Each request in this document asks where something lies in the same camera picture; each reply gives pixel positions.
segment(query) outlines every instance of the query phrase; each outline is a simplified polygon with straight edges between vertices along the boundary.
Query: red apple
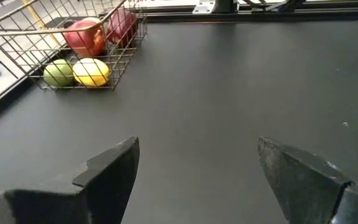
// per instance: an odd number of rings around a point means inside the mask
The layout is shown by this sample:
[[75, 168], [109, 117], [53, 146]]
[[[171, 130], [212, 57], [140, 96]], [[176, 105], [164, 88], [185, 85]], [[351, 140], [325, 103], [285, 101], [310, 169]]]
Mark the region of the red apple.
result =
[[126, 47], [136, 34], [136, 15], [124, 8], [114, 12], [109, 20], [107, 39], [119, 47]]
[[[97, 18], [83, 19], [76, 21], [69, 28], [68, 31], [84, 27], [94, 26], [100, 21]], [[103, 28], [101, 26], [86, 29], [78, 32], [65, 32], [64, 37], [67, 44], [82, 57], [95, 57], [100, 55], [105, 47], [105, 39], [103, 35]]]

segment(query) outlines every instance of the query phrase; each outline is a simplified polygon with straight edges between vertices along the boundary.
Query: apple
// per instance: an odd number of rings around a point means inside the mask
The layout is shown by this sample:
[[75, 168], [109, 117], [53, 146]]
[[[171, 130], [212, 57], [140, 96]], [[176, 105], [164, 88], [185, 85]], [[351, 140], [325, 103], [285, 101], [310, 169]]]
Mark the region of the apple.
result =
[[82, 57], [95, 57], [104, 50], [106, 41], [103, 35], [102, 26], [93, 27], [84, 31], [70, 32], [70, 30], [92, 27], [100, 23], [97, 18], [85, 18], [74, 22], [64, 33], [68, 46]]
[[119, 8], [114, 12], [108, 22], [107, 39], [119, 47], [126, 47], [137, 30], [136, 14]]

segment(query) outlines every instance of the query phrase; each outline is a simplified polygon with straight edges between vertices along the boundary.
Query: wire basket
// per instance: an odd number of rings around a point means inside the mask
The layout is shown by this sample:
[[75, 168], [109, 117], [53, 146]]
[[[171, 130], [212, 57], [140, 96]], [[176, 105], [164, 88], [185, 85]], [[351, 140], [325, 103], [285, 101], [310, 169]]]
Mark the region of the wire basket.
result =
[[0, 18], [0, 51], [41, 89], [114, 89], [147, 33], [142, 0], [114, 2], [23, 0]]

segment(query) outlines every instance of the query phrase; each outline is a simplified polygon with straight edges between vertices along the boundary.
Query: metal frame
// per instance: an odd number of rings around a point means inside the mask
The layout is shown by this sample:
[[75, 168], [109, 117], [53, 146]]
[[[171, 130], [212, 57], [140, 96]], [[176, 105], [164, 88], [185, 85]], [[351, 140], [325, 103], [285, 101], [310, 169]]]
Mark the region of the metal frame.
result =
[[[238, 22], [238, 21], [326, 21], [358, 20], [358, 0], [355, 1], [321, 1], [306, 2], [298, 6], [294, 12], [252, 12], [249, 5], [241, 5], [239, 13], [215, 13], [208, 15], [193, 15], [194, 6], [156, 7], [144, 9], [147, 22]], [[0, 94], [0, 113], [33, 86], [29, 78], [24, 77]]]

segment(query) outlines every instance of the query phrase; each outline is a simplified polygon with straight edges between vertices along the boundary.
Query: table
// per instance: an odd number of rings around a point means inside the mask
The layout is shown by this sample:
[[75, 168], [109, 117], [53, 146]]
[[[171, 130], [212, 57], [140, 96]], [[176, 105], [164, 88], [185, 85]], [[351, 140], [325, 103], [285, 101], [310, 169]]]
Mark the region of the table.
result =
[[35, 87], [0, 115], [0, 189], [129, 136], [140, 165], [123, 223], [285, 223], [258, 137], [358, 178], [358, 22], [149, 24], [114, 92]]

